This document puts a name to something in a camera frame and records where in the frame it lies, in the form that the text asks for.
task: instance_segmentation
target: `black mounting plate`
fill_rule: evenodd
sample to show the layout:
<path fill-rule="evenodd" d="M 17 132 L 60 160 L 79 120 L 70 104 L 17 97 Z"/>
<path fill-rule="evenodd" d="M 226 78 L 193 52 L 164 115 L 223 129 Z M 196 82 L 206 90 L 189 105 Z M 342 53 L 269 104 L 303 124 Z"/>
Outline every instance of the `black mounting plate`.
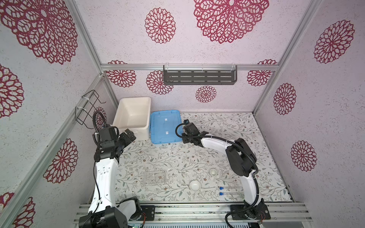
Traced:
<path fill-rule="evenodd" d="M 153 221 L 155 219 L 155 206 L 141 206 L 142 211 L 146 214 L 146 221 Z M 143 221 L 144 216 L 142 215 L 137 221 Z"/>
<path fill-rule="evenodd" d="M 236 211 L 236 210 L 241 210 L 245 207 L 247 207 L 247 205 L 245 205 L 245 204 L 230 205 L 231 212 Z M 246 216 L 245 212 L 241 212 L 241 213 L 233 214 L 232 219 L 233 220 L 254 220 L 254 219 L 268 220 L 268 219 L 271 219 L 271 216 L 270 216 L 268 207 L 265 204 L 263 204 L 262 207 L 260 208 L 256 218 L 248 218 Z"/>

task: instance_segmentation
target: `aluminum rail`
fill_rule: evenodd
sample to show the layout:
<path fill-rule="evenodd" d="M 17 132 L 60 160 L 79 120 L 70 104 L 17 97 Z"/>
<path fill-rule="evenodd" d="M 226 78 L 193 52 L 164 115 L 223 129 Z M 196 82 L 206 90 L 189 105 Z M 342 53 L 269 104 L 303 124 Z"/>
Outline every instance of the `aluminum rail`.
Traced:
<path fill-rule="evenodd" d="M 275 71 L 277 64 L 101 64 L 102 70 L 271 70 Z"/>
<path fill-rule="evenodd" d="M 141 205 L 155 206 L 154 221 L 147 223 L 221 223 L 227 212 L 230 212 L 230 205 L 243 204 L 242 202 L 167 202 L 162 201 L 148 202 L 141 201 Z M 283 222 L 283 221 L 313 221 L 308 209 L 304 203 L 293 202 L 266 202 L 270 212 L 271 219 L 265 222 Z M 88 214 L 90 204 L 81 204 L 73 220 L 78 224 L 79 218 Z M 242 222 L 242 220 L 233 220 L 231 216 L 229 222 Z M 243 220 L 246 222 L 259 222 L 260 220 Z M 142 221 L 133 221 L 133 223 L 142 223 Z"/>

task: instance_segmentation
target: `white plastic bin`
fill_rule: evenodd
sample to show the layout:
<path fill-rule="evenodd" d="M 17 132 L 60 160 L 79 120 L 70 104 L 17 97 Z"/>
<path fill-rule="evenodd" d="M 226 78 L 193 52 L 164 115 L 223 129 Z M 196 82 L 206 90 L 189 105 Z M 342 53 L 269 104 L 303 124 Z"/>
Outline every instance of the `white plastic bin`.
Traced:
<path fill-rule="evenodd" d="M 125 129 L 131 130 L 136 141 L 148 140 L 150 137 L 150 97 L 126 97 L 119 102 L 113 126 L 122 133 Z"/>

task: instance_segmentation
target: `white spoon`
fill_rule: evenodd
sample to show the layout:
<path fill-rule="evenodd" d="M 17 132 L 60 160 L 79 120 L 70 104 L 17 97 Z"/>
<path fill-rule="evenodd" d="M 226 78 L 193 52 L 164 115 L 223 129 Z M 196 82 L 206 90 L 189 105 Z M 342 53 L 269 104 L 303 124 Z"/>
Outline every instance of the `white spoon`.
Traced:
<path fill-rule="evenodd" d="M 189 184 L 189 188 L 193 192 L 198 192 L 198 191 L 205 192 L 205 191 L 217 190 L 217 188 L 202 188 L 199 181 L 197 181 L 197 180 L 191 181 L 190 184 Z"/>

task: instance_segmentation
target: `small white bowl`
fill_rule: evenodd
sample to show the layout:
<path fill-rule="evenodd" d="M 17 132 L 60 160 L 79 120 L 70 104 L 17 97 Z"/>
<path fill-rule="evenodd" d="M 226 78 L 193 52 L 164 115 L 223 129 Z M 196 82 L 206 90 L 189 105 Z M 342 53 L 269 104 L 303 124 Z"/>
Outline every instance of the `small white bowl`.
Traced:
<path fill-rule="evenodd" d="M 218 171 L 216 169 L 210 169 L 209 173 L 212 177 L 216 177 L 218 175 Z"/>

